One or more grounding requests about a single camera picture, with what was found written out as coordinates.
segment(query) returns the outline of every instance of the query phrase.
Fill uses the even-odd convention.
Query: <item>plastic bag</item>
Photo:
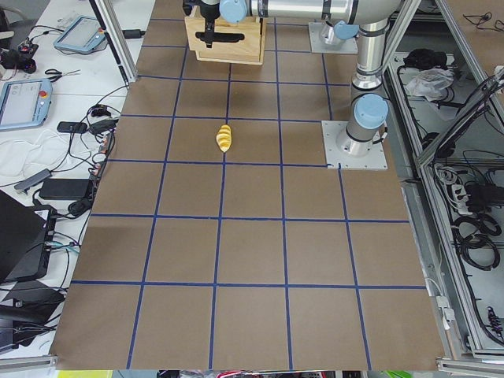
[[[424,96],[428,101],[446,97],[445,91],[454,82],[454,73],[448,69],[421,71],[406,85],[412,96]]]

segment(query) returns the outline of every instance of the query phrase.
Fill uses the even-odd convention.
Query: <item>scissors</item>
[[[61,72],[61,71],[58,71],[57,69],[47,69],[44,73],[46,75],[52,75],[52,76],[48,77],[47,79],[49,79],[51,83],[54,83],[55,81],[58,81],[63,76],[80,75],[79,72],[80,72],[79,69],[76,69],[75,71],[70,71],[70,72]]]

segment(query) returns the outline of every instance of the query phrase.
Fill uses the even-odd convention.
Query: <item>connector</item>
[[[28,177],[26,180],[21,181],[20,183],[17,183],[14,185],[14,189],[18,193],[25,193],[30,189],[31,187],[34,187],[35,185],[42,183],[45,179],[48,179],[49,177],[52,176],[52,173],[50,172],[49,169],[43,169],[39,173],[36,173],[32,177]]]

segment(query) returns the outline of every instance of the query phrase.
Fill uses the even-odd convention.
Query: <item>brown cardboard surface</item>
[[[319,121],[348,118],[354,57],[309,54],[306,24],[285,21],[268,26],[262,67],[197,61],[179,6],[154,7],[58,368],[434,369],[442,349],[393,161],[325,166]]]

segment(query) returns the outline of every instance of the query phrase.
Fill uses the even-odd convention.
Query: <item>laptop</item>
[[[55,210],[23,206],[0,191],[0,283],[36,280],[46,275]]]

